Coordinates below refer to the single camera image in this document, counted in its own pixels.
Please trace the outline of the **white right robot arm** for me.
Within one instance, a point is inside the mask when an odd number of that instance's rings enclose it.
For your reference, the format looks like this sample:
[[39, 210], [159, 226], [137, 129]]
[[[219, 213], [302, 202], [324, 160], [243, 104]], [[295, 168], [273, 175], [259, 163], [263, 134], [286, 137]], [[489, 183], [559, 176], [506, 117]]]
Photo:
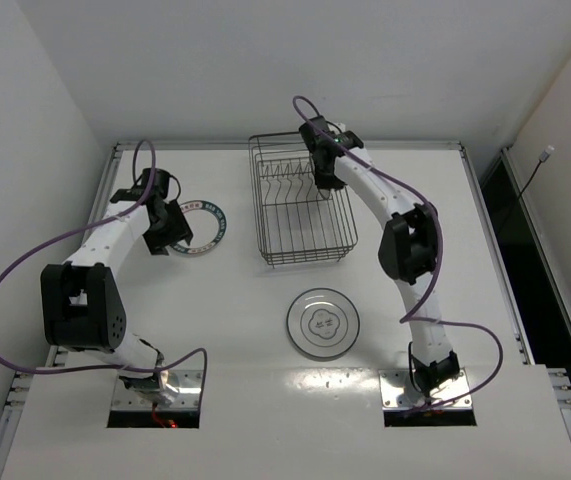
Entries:
[[391, 180], [374, 166], [353, 132], [333, 132], [318, 115], [299, 127], [310, 153], [316, 185], [349, 187], [382, 228], [377, 258], [403, 299], [410, 327], [410, 379], [425, 398], [456, 377], [460, 366], [449, 341], [435, 293], [443, 253], [442, 229], [434, 206], [411, 187]]

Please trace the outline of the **small white green-rimmed plate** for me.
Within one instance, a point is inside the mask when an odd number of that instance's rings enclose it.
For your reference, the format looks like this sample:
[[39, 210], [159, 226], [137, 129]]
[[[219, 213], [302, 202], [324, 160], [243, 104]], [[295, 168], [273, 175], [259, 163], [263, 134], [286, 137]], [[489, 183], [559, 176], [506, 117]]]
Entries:
[[285, 320], [290, 343], [306, 358], [331, 361], [344, 356], [357, 342], [361, 319], [354, 303], [331, 288], [299, 294]]

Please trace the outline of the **white plate blue text rim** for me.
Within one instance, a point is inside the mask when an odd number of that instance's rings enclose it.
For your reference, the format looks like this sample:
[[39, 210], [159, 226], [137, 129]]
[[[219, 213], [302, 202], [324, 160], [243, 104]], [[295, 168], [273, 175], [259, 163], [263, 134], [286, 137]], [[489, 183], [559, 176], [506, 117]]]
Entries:
[[180, 205], [193, 232], [190, 242], [181, 240], [170, 248], [178, 254], [201, 256], [220, 244], [227, 232], [227, 218], [223, 210], [207, 200], [191, 200]]

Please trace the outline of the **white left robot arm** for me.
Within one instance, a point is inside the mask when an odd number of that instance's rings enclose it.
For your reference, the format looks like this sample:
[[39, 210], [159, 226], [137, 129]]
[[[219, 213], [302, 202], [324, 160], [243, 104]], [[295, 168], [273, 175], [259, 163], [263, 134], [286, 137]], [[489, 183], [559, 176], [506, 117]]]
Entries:
[[116, 366], [126, 389], [163, 406], [171, 404], [177, 390], [163, 368], [161, 351], [129, 331], [116, 277], [138, 240], [152, 255], [192, 241], [178, 202], [168, 197], [174, 179], [167, 171], [144, 169], [130, 188], [112, 196], [108, 223], [64, 263], [47, 265], [40, 276], [47, 342]]

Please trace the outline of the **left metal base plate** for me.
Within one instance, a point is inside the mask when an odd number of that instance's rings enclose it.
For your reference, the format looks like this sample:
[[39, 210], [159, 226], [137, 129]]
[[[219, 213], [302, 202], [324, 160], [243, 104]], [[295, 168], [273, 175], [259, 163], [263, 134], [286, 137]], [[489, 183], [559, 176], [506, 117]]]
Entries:
[[110, 407], [116, 412], [142, 412], [156, 405], [161, 412], [196, 412], [200, 407], [203, 378], [203, 370], [172, 369], [160, 389], [127, 387], [118, 379]]

